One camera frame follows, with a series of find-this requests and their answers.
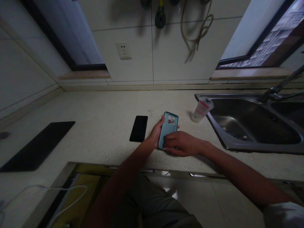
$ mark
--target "black cutting board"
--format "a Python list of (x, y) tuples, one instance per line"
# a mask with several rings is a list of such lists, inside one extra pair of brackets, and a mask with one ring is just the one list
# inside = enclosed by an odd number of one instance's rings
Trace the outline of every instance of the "black cutting board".
[(0, 172), (35, 171), (74, 125), (75, 121), (50, 123), (12, 157)]

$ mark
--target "white countertop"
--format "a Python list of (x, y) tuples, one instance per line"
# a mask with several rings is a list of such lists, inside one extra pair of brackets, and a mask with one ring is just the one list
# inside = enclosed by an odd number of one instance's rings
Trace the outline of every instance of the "white countertop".
[[(137, 115), (148, 116), (146, 137), (164, 111), (169, 111), (179, 116), (180, 130), (209, 140), (224, 150), (207, 117), (200, 123), (190, 120), (190, 115), (197, 105), (194, 94), (205, 92), (65, 92), (57, 96), (4, 129), (11, 135), (0, 141), (0, 166), (50, 122), (76, 121), (37, 171), (0, 173), (0, 200), (7, 202), (28, 185), (40, 184), (49, 187), (69, 161), (120, 165), (139, 145), (129, 141)], [(224, 151), (267, 178), (304, 181), (302, 155)], [(217, 174), (216, 169), (207, 160), (197, 157), (174, 157), (161, 150), (154, 150), (145, 168)], [(4, 210), (4, 227), (21, 227), (44, 194), (45, 190), (41, 189), (32, 189), (21, 194)]]

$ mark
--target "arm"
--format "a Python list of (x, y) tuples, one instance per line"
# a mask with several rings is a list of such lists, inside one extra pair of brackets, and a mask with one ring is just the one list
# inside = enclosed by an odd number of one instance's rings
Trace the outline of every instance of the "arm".
[(181, 157), (201, 155), (208, 158), (222, 169), (228, 180), (259, 209), (269, 204), (294, 201), (257, 171), (216, 148), (208, 141), (177, 131), (166, 136), (165, 148), (172, 154)]
[(161, 120), (152, 129), (149, 137), (137, 147), (111, 176), (90, 208), (83, 222), (83, 227), (110, 227), (113, 212), (137, 178), (150, 154), (157, 148), (164, 121), (165, 118), (162, 116)]

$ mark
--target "electrical outlet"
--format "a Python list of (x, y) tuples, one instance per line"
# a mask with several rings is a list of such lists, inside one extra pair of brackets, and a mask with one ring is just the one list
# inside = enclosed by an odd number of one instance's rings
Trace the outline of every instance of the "electrical outlet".
[(116, 47), (121, 60), (132, 59), (129, 42), (116, 43)]

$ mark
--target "white cable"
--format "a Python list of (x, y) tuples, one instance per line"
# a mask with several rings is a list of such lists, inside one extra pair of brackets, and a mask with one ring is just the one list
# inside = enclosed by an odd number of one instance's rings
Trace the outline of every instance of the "white cable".
[[(181, 29), (181, 34), (182, 34), (183, 38), (184, 38), (186, 41), (193, 42), (194, 45), (193, 45), (193, 47), (192, 47), (191, 50), (190, 50), (190, 53), (189, 53), (188, 58), (186, 59), (186, 62), (189, 60), (189, 58), (190, 58), (191, 55), (193, 54), (193, 51), (194, 51), (195, 47), (196, 47), (196, 50), (199, 49), (200, 40), (208, 33), (208, 30), (209, 30), (209, 28), (210, 28), (210, 26), (211, 26), (211, 24), (212, 24), (212, 22), (213, 22), (213, 18), (214, 18), (213, 14), (209, 14), (209, 13), (210, 13), (210, 9), (211, 9), (211, 4), (212, 4), (212, 0), (210, 0), (208, 12), (207, 12), (207, 14), (206, 14), (205, 19), (203, 20), (203, 24), (202, 24), (200, 30), (199, 30), (200, 32), (199, 32), (198, 37), (197, 37), (196, 39), (194, 39), (194, 40), (188, 39), (188, 38), (186, 37), (185, 33), (184, 33), (184, 28), (183, 28), (184, 13), (185, 13), (185, 8), (186, 8), (187, 1), (188, 1), (188, 0), (185, 1), (184, 8), (183, 8), (183, 12), (181, 13), (180, 29)], [(210, 24), (209, 24), (208, 26), (205, 26), (206, 21), (207, 21), (208, 18), (210, 18), (210, 17), (211, 17)]]
[(61, 212), (59, 212), (57, 215), (54, 216), (54, 218), (51, 220), (50, 224), (52, 224), (55, 219), (61, 215), (63, 212), (65, 212), (67, 209), (69, 209), (70, 207), (72, 207), (75, 203), (78, 202), (78, 200), (80, 200), (83, 195), (86, 193), (88, 187), (85, 186), (85, 185), (78, 185), (78, 186), (74, 186), (74, 187), (71, 187), (71, 188), (60, 188), (60, 187), (56, 187), (56, 188), (48, 188), (48, 187), (44, 187), (42, 185), (29, 185), (27, 187), (25, 187), (21, 192), (19, 192), (13, 199), (11, 199), (10, 201), (8, 201), (5, 205), (3, 205), (1, 208), (0, 208), (0, 214), (3, 214), (3, 217), (1, 219), (1, 222), (0, 222), (0, 227), (2, 227), (2, 223), (4, 221), (4, 212), (2, 212), (2, 209), (4, 209), (7, 205), (9, 205), (12, 201), (14, 201), (21, 193), (23, 193), (26, 189), (28, 188), (31, 188), (31, 187), (40, 187), (40, 188), (44, 188), (44, 189), (47, 189), (47, 190), (63, 190), (63, 191), (68, 191), (68, 190), (72, 190), (74, 188), (79, 188), (79, 187), (83, 187), (85, 188), (85, 191), (82, 193), (82, 195), (80, 197), (78, 197), (77, 200), (75, 200), (72, 204), (70, 204), (68, 207), (66, 207), (64, 210), (62, 210)]

